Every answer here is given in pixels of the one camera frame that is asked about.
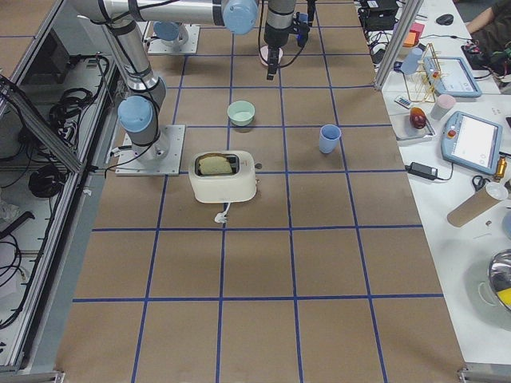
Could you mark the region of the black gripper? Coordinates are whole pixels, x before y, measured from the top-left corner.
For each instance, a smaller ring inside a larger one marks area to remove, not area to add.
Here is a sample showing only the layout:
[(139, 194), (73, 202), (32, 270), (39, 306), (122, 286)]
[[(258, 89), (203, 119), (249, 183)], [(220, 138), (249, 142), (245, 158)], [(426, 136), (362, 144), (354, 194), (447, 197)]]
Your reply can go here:
[(287, 44), (296, 0), (269, 0), (264, 28), (267, 48), (267, 80), (272, 81), (279, 68), (279, 48)]

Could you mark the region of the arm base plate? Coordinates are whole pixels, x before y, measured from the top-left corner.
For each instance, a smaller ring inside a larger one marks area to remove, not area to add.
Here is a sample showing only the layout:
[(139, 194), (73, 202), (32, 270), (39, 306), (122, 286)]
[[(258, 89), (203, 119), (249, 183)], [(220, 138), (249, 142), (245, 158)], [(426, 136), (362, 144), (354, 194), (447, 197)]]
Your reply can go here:
[(185, 125), (160, 126), (160, 139), (142, 156), (142, 148), (122, 151), (119, 166), (114, 168), (117, 176), (177, 176), (180, 170), (184, 146)]
[(149, 55), (189, 55), (198, 47), (200, 27), (176, 22), (154, 22), (145, 36)]

